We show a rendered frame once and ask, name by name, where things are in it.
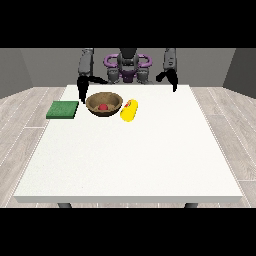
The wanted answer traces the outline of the green square pad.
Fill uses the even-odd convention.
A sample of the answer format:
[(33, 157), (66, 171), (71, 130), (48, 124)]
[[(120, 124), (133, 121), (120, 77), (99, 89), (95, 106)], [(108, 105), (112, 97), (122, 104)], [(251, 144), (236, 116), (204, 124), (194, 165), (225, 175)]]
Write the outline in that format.
[(47, 114), (47, 119), (73, 119), (75, 117), (78, 101), (54, 101)]

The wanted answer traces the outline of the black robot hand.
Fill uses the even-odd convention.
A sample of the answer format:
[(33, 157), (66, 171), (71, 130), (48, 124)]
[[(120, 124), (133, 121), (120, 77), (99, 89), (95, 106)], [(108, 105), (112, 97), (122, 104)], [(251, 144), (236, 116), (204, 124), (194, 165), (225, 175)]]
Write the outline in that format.
[(79, 76), (77, 79), (77, 87), (79, 92), (79, 99), (82, 103), (85, 103), (86, 94), (89, 88), (89, 83), (107, 84), (107, 81), (95, 76)]
[(178, 87), (178, 76), (174, 69), (168, 69), (167, 71), (160, 72), (156, 76), (156, 81), (161, 82), (164, 78), (167, 78), (170, 84), (173, 85), (173, 91), (177, 90)]

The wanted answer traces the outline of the brown wooden bowl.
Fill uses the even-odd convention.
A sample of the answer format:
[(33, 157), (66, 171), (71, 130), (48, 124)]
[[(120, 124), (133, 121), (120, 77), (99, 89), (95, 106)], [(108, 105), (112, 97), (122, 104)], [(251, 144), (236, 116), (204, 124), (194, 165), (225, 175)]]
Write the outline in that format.
[(98, 117), (110, 117), (116, 114), (122, 104), (122, 97), (113, 92), (98, 92), (86, 100), (88, 110)]

